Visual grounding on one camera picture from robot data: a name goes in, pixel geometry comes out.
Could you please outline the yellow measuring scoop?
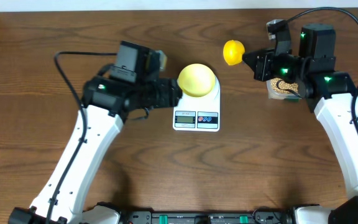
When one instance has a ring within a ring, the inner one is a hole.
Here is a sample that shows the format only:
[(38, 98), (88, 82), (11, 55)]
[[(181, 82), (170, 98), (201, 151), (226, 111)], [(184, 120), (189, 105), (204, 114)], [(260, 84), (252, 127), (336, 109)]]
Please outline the yellow measuring scoop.
[(230, 66), (241, 63), (244, 53), (244, 45), (238, 40), (229, 40), (224, 44), (223, 57), (225, 62)]

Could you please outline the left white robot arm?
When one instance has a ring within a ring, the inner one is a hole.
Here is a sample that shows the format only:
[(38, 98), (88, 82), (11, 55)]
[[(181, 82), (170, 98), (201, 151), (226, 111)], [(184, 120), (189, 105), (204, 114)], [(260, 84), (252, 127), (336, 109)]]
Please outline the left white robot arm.
[(84, 211), (90, 185), (131, 111), (173, 108), (182, 97), (176, 80), (160, 78), (167, 56), (161, 50), (122, 41), (109, 63), (84, 84), (71, 138), (47, 184), (29, 208), (16, 207), (9, 223), (119, 223), (108, 203)]

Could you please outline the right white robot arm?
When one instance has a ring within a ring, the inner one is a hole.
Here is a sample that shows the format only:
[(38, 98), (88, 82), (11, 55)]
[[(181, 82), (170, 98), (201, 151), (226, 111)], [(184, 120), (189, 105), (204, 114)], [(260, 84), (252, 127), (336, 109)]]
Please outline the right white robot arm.
[(321, 123), (334, 149), (345, 181), (347, 202), (335, 209), (319, 205), (293, 207), (282, 223), (358, 223), (358, 97), (350, 75), (334, 69), (336, 33), (328, 24), (302, 27), (297, 56), (291, 53), (286, 21), (267, 23), (272, 49), (260, 49), (242, 56), (254, 71), (254, 79), (266, 82), (281, 78), (298, 85), (297, 97)]

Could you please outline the pale yellow bowl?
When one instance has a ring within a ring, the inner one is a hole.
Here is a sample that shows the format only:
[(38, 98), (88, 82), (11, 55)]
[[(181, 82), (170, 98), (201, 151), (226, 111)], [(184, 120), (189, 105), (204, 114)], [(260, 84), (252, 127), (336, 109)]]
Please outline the pale yellow bowl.
[(215, 74), (208, 66), (194, 63), (180, 72), (177, 82), (186, 95), (203, 97), (213, 90), (215, 78)]

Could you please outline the white digital kitchen scale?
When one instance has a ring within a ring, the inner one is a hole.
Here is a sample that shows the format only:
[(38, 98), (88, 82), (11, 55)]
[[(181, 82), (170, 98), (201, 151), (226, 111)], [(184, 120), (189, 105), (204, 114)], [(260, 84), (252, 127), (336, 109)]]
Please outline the white digital kitchen scale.
[(217, 77), (214, 88), (205, 96), (185, 93), (173, 109), (172, 127), (176, 131), (218, 132), (221, 121), (221, 89)]

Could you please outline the clear plastic container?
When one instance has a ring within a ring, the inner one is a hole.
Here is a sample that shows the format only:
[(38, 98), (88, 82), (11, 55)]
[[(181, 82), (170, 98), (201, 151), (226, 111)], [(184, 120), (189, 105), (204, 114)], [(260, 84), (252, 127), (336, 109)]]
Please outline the clear plastic container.
[(279, 78), (274, 78), (266, 82), (268, 97), (274, 100), (292, 100), (298, 101), (298, 85), (296, 83), (287, 83)]

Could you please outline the soybeans in container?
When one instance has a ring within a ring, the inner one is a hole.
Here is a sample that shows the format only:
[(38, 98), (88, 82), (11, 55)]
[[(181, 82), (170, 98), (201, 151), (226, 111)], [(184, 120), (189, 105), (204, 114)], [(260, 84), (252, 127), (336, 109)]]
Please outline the soybeans in container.
[(282, 94), (298, 93), (298, 85), (296, 83), (287, 83), (280, 78), (271, 79), (270, 86), (277, 93), (282, 93)]

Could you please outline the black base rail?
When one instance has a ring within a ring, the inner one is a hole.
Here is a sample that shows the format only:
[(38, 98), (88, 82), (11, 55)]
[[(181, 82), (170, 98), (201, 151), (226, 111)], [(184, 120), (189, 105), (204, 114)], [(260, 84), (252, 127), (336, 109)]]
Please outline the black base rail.
[(122, 213), (118, 224), (293, 224), (286, 212), (256, 209), (242, 213), (189, 213), (132, 211)]

